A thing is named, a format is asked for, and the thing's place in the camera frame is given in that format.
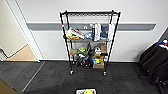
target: blue item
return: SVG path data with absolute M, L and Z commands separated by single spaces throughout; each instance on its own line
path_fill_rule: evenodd
M 107 26 L 101 26 L 101 29 L 102 29 L 102 32 L 100 33 L 100 36 L 102 37 L 102 38 L 107 38 L 107 33 L 106 33 L 106 31 L 107 31 Z
M 92 32 L 89 32 L 89 33 L 85 34 L 85 38 L 92 39 Z

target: black object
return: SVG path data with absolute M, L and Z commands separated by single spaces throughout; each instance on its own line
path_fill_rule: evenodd
M 141 54 L 139 64 L 147 71 L 149 78 L 159 85 L 159 91 L 163 94 L 161 83 L 168 80 L 168 50 L 159 45 L 158 42 L 154 43 L 145 50 Z
M 117 22 L 115 23 L 114 34 L 113 34 L 113 40 L 110 41 L 110 42 L 111 42 L 110 51 L 109 51 L 109 53 L 108 53 L 107 62 L 105 63 L 105 71 L 103 72 L 104 75 L 106 74 L 106 71 L 107 71 L 107 65 L 108 65 L 108 62 L 109 62 L 109 59 L 110 59 L 110 54 L 111 54 L 112 46 L 113 46 L 113 43 L 114 43 L 114 38 L 115 38 L 115 34 L 116 34 L 116 30 L 117 30 L 117 26 L 118 26 L 118 22 L 119 22 L 120 15 L 121 15 L 121 12 L 114 12 L 114 10 L 112 10 L 112 11 L 106 11 L 106 12 L 67 12 L 67 10 L 66 10 L 66 11 L 63 12 L 63 13 L 60 12 L 60 18 L 61 18 L 61 24 L 62 24 L 62 30 L 63 30 L 64 36 L 66 36 L 66 34 L 65 34 L 65 26 L 64 26 L 64 22 L 63 22 L 63 16 L 66 17 L 68 29 L 70 28 L 70 23 L 69 23 L 68 16 L 80 16 L 80 17 L 81 17 L 81 16 L 110 16 L 109 24 L 112 23 L 112 17 L 113 17 L 113 16 L 117 16 Z M 70 73 L 72 74 L 72 73 L 73 73 L 72 64 L 71 64 L 72 61 L 71 61 L 71 59 L 70 59 L 68 42 L 67 42 L 67 38 L 64 38 L 64 39 L 65 39 L 65 44 L 66 44 L 67 53 L 68 53 L 68 58 L 69 58 L 70 67 L 71 67 Z

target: white wall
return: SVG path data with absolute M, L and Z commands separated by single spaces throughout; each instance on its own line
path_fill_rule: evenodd
M 0 0 L 0 48 L 11 56 L 27 45 L 21 29 L 7 3 Z
M 22 15 L 22 11 L 20 11 L 18 3 L 15 0 L 6 0 L 8 3 L 8 7 L 10 7 L 10 11 L 13 12 L 15 19 L 17 20 L 18 25 L 20 25 L 22 29 L 22 33 L 24 38 L 27 41 L 27 44 L 31 48 L 32 52 L 34 53 L 35 57 L 39 59 L 43 59 L 38 46 L 36 45 L 36 41 L 34 40 L 34 36 L 32 35 L 31 30 L 26 25 L 26 19 Z
M 156 42 L 168 26 L 168 1 L 167 0 L 16 0 L 28 23 L 60 23 L 59 12 L 68 11 L 96 11 L 112 10 L 121 11 L 120 23 L 156 23 L 151 31 L 118 31 L 110 61 L 138 61 L 140 53 L 151 44 Z M 58 37 L 46 36 L 41 41 L 50 41 L 49 38 Z M 56 39 L 52 43 L 56 46 L 60 41 Z M 54 49 L 45 46 L 46 50 Z M 65 45 L 53 52 L 66 50 Z M 62 55 L 54 55 L 52 59 L 67 59 Z

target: gray wall trim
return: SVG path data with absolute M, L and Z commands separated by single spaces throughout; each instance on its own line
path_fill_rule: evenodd
M 150 31 L 153 30 L 156 24 L 119 24 L 119 31 Z M 62 30 L 61 23 L 27 23 L 31 30 Z M 91 30 L 90 23 L 71 23 L 70 27 L 80 30 Z

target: yellow item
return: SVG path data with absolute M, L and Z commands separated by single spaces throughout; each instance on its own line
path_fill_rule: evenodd
M 77 40 L 77 39 L 79 39 L 79 37 L 78 36 L 71 36 L 71 37 L 69 37 L 69 39 L 70 40 Z
M 100 63 L 100 62 L 99 62 L 99 59 L 95 59 L 95 60 L 96 60 L 97 63 Z
M 72 28 L 69 28 L 69 30 L 67 31 L 67 33 L 66 33 L 66 37 L 71 37 L 72 36 Z
M 86 89 L 84 94 L 93 94 L 93 92 L 91 92 L 89 89 Z

